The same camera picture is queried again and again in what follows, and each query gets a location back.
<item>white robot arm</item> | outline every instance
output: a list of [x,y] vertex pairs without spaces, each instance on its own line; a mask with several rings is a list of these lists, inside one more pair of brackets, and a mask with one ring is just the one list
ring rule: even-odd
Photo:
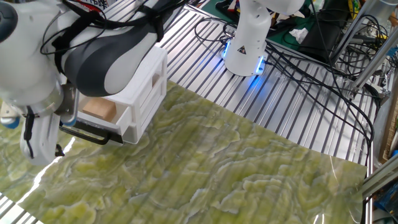
[[[62,155],[57,145],[58,125],[60,121],[74,124],[77,90],[86,96],[121,91],[185,4],[184,0],[148,0],[133,22],[122,24],[105,21],[72,2],[0,2],[0,98],[26,117],[21,150],[35,165],[49,164]],[[87,27],[90,24],[99,28]],[[43,47],[45,40],[67,27]],[[58,53],[45,55],[53,51]],[[10,128],[19,121],[15,115],[0,117]]]
[[223,52],[225,67],[236,75],[261,75],[267,46],[266,37],[271,26],[267,9],[291,15],[304,0],[241,0],[241,15],[235,38],[227,43]]

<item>white box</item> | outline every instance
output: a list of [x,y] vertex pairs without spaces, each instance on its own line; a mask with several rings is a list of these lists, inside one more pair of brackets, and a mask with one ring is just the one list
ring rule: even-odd
[[134,76],[120,93],[105,99],[116,103],[111,122],[84,114],[90,100],[80,94],[78,120],[92,127],[122,136],[123,142],[136,144],[148,127],[167,92],[167,51],[153,47],[138,66]]

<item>blue led light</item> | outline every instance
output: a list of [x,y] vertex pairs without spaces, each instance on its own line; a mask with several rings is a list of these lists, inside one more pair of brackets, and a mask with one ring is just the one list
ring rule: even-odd
[[228,47],[229,47],[229,44],[231,43],[231,41],[228,41],[228,43],[226,44],[226,48],[225,48],[225,51],[224,51],[224,53],[223,53],[223,57],[225,57],[225,55],[226,55],[226,51],[228,50]]
[[256,73],[262,73],[262,71],[260,71],[262,59],[264,59],[264,56],[262,56],[260,58],[260,61],[259,61],[258,65],[257,65]]

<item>metal grating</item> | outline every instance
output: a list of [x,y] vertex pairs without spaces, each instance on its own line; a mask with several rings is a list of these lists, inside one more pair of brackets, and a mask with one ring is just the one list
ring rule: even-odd
[[43,224],[0,193],[0,224]]
[[[368,149],[363,136],[314,103],[275,66],[268,65],[263,75],[252,77],[239,77],[227,71],[220,56],[223,44],[203,42],[195,37],[194,25],[203,17],[207,15],[186,8],[159,43],[169,53],[171,81],[302,146],[365,164]],[[217,39],[222,35],[222,24],[204,22],[197,31],[204,38]],[[333,84],[331,74],[323,67],[306,60],[290,59],[315,78]],[[287,69],[296,79],[306,80],[291,68]],[[322,87],[304,86],[318,101],[354,124],[343,100]],[[354,102],[374,119],[376,107],[370,96],[357,95]],[[359,114],[357,117],[360,121],[363,119]]]

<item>green marbled surface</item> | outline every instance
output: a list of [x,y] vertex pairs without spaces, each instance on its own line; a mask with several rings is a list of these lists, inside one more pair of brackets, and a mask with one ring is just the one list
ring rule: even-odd
[[298,146],[169,82],[139,144],[60,132],[35,167],[0,128],[0,192],[44,223],[355,223],[366,168]]

